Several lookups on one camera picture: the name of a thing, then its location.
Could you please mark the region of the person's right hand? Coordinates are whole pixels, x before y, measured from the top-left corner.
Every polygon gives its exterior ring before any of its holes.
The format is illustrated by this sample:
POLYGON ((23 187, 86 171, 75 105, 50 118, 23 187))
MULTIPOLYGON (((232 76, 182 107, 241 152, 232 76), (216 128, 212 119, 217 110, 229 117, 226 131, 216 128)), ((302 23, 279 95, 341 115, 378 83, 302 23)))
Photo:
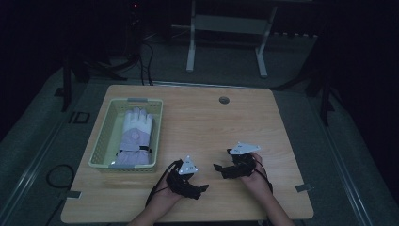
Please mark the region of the person's right hand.
POLYGON ((249 176, 240 178, 240 181, 252 194, 266 194, 273 193, 271 183, 268 181, 267 173, 263 167, 262 158, 256 154, 251 154, 252 159, 255 161, 255 169, 249 176))

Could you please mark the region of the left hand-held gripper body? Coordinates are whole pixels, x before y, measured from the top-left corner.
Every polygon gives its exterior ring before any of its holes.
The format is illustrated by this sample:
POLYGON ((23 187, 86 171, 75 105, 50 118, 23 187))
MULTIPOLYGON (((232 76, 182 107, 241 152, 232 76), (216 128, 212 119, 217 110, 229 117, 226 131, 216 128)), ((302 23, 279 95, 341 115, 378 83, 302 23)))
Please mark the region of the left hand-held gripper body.
POLYGON ((202 186, 191 185, 189 179, 198 170, 189 155, 185 160, 180 159, 175 161, 172 170, 167 176, 168 187, 178 195, 197 200, 201 196, 202 186))

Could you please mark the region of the cream plastic lattice basket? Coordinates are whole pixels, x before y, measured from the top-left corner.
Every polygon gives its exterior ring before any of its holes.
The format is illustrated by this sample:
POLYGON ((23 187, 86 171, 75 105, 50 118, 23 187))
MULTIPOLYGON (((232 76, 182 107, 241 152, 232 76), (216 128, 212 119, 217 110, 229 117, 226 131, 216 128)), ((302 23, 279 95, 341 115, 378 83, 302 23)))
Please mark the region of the cream plastic lattice basket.
POLYGON ((102 171, 125 171, 135 173, 156 172, 158 143, 163 114, 163 101, 152 98, 115 98, 110 101, 105 111, 96 141, 91 148, 88 164, 102 171), (118 166, 115 164, 120 152, 122 125, 125 113, 135 107, 145 109, 152 114, 152 129, 150 132, 150 162, 148 165, 118 166))

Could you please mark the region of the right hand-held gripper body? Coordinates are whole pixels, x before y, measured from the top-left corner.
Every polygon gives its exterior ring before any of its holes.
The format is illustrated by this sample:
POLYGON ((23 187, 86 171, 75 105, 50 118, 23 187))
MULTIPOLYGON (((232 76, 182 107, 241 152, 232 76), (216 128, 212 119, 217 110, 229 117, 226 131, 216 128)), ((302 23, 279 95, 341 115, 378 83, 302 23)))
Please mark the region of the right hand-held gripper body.
POLYGON ((255 169, 255 161, 251 154, 261 149, 259 145, 238 142, 231 149, 232 166, 223 167, 222 177, 224 179, 235 179, 249 176, 255 169))

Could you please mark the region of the black tripod stand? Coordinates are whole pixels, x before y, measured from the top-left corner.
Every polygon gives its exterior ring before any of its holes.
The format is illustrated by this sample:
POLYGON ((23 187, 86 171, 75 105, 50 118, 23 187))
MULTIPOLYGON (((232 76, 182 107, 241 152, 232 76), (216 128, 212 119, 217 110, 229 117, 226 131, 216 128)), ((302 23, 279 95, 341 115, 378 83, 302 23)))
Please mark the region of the black tripod stand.
POLYGON ((329 96, 331 95, 331 75, 332 68, 326 59, 322 59, 319 56, 308 56, 298 76, 282 85, 272 87, 271 90, 286 90, 308 80, 309 84, 305 88, 305 94, 308 97, 315 97, 321 92, 320 119, 324 126, 329 126, 327 114, 329 111, 334 110, 329 100, 329 96))
POLYGON ((126 69, 134 63, 134 60, 128 59, 126 62, 117 66, 104 66, 102 63, 83 54, 77 54, 75 56, 65 55, 62 60, 63 85, 61 88, 57 89, 55 93, 55 96, 63 98, 61 111, 66 112, 72 102, 72 74, 74 74, 79 81, 86 83, 89 80, 87 67, 90 67, 111 79, 124 81, 125 78, 117 75, 117 71, 126 69))

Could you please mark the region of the lilac and white ski glove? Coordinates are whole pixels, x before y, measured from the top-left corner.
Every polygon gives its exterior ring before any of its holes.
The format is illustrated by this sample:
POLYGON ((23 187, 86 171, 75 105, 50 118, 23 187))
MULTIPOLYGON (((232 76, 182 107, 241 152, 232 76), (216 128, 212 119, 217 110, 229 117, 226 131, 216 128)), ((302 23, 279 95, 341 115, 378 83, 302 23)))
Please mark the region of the lilac and white ski glove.
POLYGON ((152 121, 152 114, 144 108, 134 107, 125 112, 116 165, 136 166, 150 163, 152 121))

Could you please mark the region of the person's left hand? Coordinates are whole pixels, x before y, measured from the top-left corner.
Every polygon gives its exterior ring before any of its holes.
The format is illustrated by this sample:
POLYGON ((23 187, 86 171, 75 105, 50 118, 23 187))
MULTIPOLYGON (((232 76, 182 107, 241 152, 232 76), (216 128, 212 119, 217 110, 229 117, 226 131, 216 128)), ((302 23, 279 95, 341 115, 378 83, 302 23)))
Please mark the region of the person's left hand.
POLYGON ((182 198, 181 195, 173 192, 169 186, 165 186, 159 188, 155 191, 152 201, 156 203, 160 203, 163 205, 173 206, 175 205, 180 199, 182 198))

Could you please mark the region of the white metal stand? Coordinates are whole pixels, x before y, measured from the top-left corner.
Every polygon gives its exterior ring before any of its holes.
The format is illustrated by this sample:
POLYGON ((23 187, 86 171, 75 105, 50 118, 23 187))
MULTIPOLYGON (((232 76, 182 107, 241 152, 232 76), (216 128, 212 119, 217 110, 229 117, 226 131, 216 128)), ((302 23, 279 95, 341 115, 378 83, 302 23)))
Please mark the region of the white metal stand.
POLYGON ((267 19, 251 19, 218 15, 198 14, 196 7, 199 0, 190 0, 190 26, 189 26, 189 46, 185 70, 192 73, 195 68, 196 56, 196 32, 214 31, 236 34, 259 35, 262 37, 260 44, 254 49, 257 60, 258 70, 261 78, 266 78, 268 72, 263 58, 263 52, 267 40, 271 34, 271 28, 277 14, 278 7, 270 9, 267 19))

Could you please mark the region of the black rectangular floor frame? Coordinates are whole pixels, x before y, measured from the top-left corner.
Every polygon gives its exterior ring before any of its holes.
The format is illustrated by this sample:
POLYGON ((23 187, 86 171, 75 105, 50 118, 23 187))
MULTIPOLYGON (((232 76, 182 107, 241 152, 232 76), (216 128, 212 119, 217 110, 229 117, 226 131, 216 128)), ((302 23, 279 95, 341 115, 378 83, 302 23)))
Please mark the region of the black rectangular floor frame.
POLYGON ((88 123, 90 114, 88 112, 73 111, 69 117, 68 123, 86 124, 88 123))

